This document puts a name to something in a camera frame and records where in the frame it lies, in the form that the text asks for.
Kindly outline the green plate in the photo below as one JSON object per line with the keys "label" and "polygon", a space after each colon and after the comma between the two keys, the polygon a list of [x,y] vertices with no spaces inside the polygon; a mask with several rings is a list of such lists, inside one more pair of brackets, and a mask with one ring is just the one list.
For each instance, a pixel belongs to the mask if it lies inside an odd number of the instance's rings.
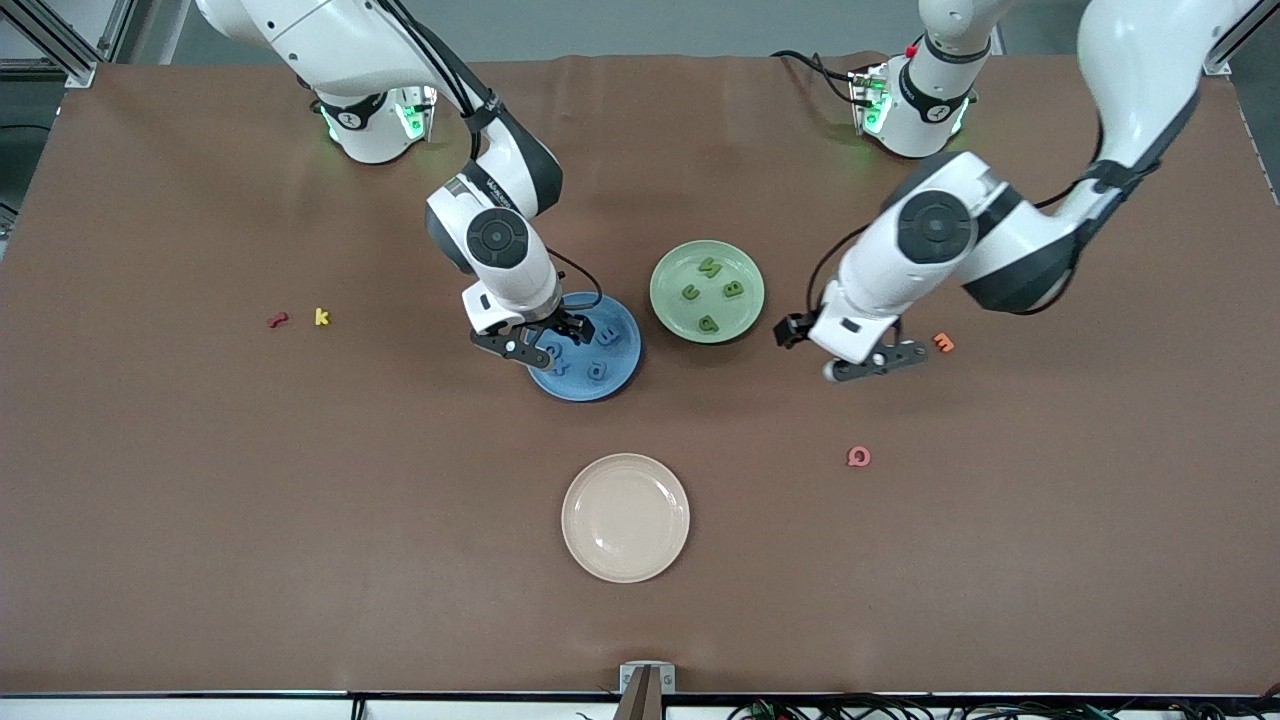
{"label": "green plate", "polygon": [[[722,273],[708,279],[698,273],[704,258],[724,265]],[[726,300],[721,287],[741,281],[748,291],[742,297]],[[684,301],[680,291],[695,284],[701,295]],[[699,345],[722,345],[749,332],[760,318],[765,304],[765,282],[760,268],[741,249],[719,240],[692,240],[671,249],[654,266],[649,283],[649,300],[659,322],[677,337]],[[698,329],[698,319],[712,315],[719,324],[716,334]]]}

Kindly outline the beige plate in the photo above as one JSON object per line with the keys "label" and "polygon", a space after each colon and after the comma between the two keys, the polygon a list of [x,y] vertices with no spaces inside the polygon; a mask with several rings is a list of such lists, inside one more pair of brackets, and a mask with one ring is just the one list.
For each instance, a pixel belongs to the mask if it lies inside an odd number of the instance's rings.
{"label": "beige plate", "polygon": [[570,556],[614,584],[649,582],[681,556],[692,525],[681,479],[641,454],[589,462],[570,483],[559,528]]}

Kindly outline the brown table mat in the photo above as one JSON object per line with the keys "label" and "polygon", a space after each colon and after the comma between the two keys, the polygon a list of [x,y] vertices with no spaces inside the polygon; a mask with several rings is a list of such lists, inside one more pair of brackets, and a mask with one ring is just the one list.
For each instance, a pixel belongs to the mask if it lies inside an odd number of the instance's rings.
{"label": "brown table mat", "polygon": [[[468,342],[422,220],[467,152],[451,109],[366,167],[285,67],[105,67],[0,263],[0,691],[593,691],[639,659],[705,692],[1280,682],[1280,206],[1229,82],[1052,310],[945,286],[902,323],[951,354],[833,386],[771,325],[911,164],[823,85],[769,58],[477,70],[564,168],[541,237],[637,314],[632,383],[564,404]],[[765,282],[722,345],[649,300],[707,238]],[[691,503],[649,582],[561,534],[612,454]]]}

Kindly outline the blue plate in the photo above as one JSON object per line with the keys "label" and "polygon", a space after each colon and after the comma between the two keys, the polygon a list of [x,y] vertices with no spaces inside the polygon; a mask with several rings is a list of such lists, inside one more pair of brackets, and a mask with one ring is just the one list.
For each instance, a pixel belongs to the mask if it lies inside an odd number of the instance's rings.
{"label": "blue plate", "polygon": [[[605,295],[598,304],[593,292],[575,292],[564,296],[570,305],[586,304],[581,314],[588,316],[596,328],[614,325],[625,332],[625,340],[609,348],[603,348],[593,340],[589,345],[577,346],[570,340],[548,333],[539,345],[550,352],[554,361],[567,360],[571,368],[563,377],[553,377],[548,370],[529,369],[531,380],[548,395],[570,402],[595,402],[620,392],[635,375],[643,356],[643,337],[632,313],[620,301]],[[593,361],[611,365],[611,379],[603,386],[593,384],[586,377],[588,365]]]}

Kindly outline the aluminium frame post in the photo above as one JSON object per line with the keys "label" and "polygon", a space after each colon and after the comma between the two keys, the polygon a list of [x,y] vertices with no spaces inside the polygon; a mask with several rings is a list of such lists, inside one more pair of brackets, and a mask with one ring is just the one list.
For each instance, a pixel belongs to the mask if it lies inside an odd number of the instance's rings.
{"label": "aluminium frame post", "polygon": [[1230,76],[1229,61],[1260,29],[1280,12],[1280,0],[1247,0],[1245,12],[1228,26],[1213,32],[1215,45],[1202,64],[1206,76]]}
{"label": "aluminium frame post", "polygon": [[0,0],[0,79],[61,76],[87,88],[102,55],[46,0]]}

